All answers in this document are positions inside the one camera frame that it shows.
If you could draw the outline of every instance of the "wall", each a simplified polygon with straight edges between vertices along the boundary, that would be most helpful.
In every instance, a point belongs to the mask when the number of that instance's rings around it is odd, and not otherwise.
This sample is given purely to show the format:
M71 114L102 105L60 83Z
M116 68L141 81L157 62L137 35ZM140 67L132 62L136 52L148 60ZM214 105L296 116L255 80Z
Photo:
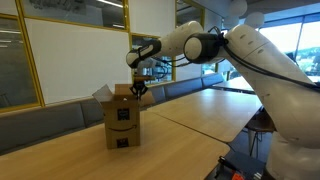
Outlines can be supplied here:
M0 13L18 15L15 0L0 0Z
M131 32L164 36L175 28L175 1L129 0Z

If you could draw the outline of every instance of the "white robotic arm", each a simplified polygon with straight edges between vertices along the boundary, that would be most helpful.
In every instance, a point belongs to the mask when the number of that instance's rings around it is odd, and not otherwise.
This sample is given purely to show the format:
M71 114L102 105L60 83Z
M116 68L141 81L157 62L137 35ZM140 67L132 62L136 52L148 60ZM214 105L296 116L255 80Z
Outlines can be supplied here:
M159 47L142 48L140 56L129 52L128 65L135 68L132 64L144 55L183 53L198 64L228 59L252 86L277 128L267 162L269 173L276 179L320 177L318 87L267 38L247 25L223 36L219 31L205 33L200 24L190 22L158 41Z

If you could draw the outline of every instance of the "ceiling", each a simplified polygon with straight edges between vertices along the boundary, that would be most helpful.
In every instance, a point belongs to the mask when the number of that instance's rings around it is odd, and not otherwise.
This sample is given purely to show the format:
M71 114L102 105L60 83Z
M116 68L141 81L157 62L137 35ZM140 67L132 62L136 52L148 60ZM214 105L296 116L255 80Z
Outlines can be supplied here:
M194 2L201 4L208 10L226 17L227 9L232 0L193 0ZM262 12L263 14L295 10L297 7L309 7L312 4L320 4L320 0L247 0L248 10L240 17L245 18L252 12ZM301 14L310 14L314 11L320 12L319 8L299 8Z
M201 10L195 8L183 1L177 1L177 26L189 21L198 21L201 19Z

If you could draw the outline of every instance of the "gray bench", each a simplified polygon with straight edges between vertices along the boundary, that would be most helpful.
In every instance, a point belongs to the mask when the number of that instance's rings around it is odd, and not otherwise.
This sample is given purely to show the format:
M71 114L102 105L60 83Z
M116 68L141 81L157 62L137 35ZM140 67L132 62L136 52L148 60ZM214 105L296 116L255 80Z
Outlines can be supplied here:
M0 118L0 155L103 122L95 99Z
M222 81L224 81L222 75L215 73L199 78L152 86L149 88L149 91L152 92L155 104L159 104L202 89L210 88L212 85Z

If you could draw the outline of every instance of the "amazon box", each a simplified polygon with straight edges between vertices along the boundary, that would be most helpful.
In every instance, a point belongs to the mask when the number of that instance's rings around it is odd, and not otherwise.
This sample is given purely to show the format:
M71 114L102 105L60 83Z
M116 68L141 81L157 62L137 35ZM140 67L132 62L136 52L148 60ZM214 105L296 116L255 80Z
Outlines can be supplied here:
M151 92L138 101L130 91L130 84L116 84L113 94L107 85L93 94L104 113L107 148L140 145L140 106L154 102Z

